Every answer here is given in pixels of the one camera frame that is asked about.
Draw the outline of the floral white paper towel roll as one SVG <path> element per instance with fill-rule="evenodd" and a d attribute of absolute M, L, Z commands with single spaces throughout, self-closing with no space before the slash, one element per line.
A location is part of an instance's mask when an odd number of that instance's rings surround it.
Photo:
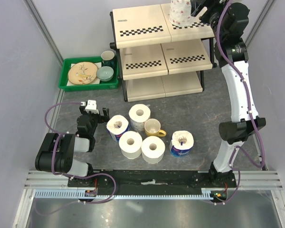
<path fill-rule="evenodd" d="M 178 27 L 189 26 L 198 21 L 198 17 L 191 14 L 190 0 L 172 0 L 169 10 L 169 22 Z"/>

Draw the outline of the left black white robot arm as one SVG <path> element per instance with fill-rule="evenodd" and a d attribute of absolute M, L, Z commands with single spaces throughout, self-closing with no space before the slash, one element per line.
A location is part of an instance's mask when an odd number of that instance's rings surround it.
<path fill-rule="evenodd" d="M 109 109 L 103 108 L 102 115 L 87 111 L 84 106 L 80 106 L 79 110 L 81 116 L 77 118 L 75 134 L 46 134 L 35 158 L 35 168 L 54 175 L 78 178 L 83 186 L 89 187 L 95 181 L 93 167 L 89 163 L 76 160 L 74 153 L 93 151 L 96 128 L 110 120 Z"/>

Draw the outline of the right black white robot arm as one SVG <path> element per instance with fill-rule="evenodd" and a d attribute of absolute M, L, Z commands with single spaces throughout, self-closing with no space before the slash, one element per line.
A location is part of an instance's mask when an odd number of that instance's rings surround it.
<path fill-rule="evenodd" d="M 259 130 L 266 125 L 254 105 L 249 76 L 248 52 L 242 39 L 249 23 L 246 5 L 230 0 L 203 0 L 192 7 L 191 15 L 207 23 L 215 35 L 214 54 L 225 77 L 231 103 L 231 121 L 219 124 L 222 139 L 218 155 L 211 163 L 209 184 L 219 187 L 225 178 L 231 177 L 235 156 L 244 142 L 254 134 L 260 138 Z"/>

